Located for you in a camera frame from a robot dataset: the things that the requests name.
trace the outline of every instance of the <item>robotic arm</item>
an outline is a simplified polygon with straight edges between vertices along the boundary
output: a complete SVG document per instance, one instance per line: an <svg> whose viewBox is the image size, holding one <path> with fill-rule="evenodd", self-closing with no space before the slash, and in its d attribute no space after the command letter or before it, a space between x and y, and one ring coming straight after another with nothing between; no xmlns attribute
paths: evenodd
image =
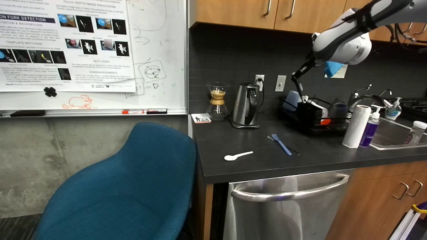
<svg viewBox="0 0 427 240"><path fill-rule="evenodd" d="M321 34L313 34L313 50L291 75L302 98L298 79L326 61L358 64L371 51L368 32L393 23L426 22L427 0L373 0L361 9L349 9Z"/></svg>

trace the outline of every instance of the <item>stainless steel dishwasher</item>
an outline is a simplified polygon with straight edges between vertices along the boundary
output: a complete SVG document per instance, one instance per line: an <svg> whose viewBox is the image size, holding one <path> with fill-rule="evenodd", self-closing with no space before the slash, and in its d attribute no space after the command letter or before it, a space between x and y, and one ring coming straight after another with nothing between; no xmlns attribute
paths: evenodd
<svg viewBox="0 0 427 240"><path fill-rule="evenodd" d="M324 240L352 172L230 183L223 240Z"/></svg>

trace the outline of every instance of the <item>blue chair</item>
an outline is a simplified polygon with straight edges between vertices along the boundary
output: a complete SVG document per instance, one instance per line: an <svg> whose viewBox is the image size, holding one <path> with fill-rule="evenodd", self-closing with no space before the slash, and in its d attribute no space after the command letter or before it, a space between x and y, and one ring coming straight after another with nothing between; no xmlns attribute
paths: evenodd
<svg viewBox="0 0 427 240"><path fill-rule="evenodd" d="M118 153L58 188L35 240L175 240L190 206L195 165L191 138L139 123Z"/></svg>

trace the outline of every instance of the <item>blue plastic fork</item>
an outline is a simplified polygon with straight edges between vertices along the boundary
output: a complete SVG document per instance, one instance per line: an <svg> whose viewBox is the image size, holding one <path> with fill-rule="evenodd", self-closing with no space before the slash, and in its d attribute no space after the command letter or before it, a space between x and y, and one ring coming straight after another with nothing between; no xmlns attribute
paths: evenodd
<svg viewBox="0 0 427 240"><path fill-rule="evenodd" d="M289 149L282 143L282 141L280 141L279 137L276 134L271 134L271 137L273 137L273 139L276 140L280 144L280 146L282 146L283 150L285 150L288 155L292 155Z"/></svg>

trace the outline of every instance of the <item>backsplash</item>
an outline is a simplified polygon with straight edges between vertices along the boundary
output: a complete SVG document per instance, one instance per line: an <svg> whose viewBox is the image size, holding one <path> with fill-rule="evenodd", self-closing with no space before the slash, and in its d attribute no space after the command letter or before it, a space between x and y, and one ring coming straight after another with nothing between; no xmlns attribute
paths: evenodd
<svg viewBox="0 0 427 240"><path fill-rule="evenodd" d="M189 33L189 112L206 111L210 96L206 83L225 82L228 111L234 107L237 87L254 82L255 74L264 74L265 102L261 111L275 111L278 97L295 90L290 74L303 63L310 51L309 34L200 24ZM395 97L425 97L427 90L426 54L402 49L397 44L377 43L375 49L358 65L349 66L344 79L324 78L324 66L302 76L304 94L332 102L347 101L351 92L372 84L365 93L380 94L390 88ZM286 75L283 92L275 92L277 75Z"/></svg>

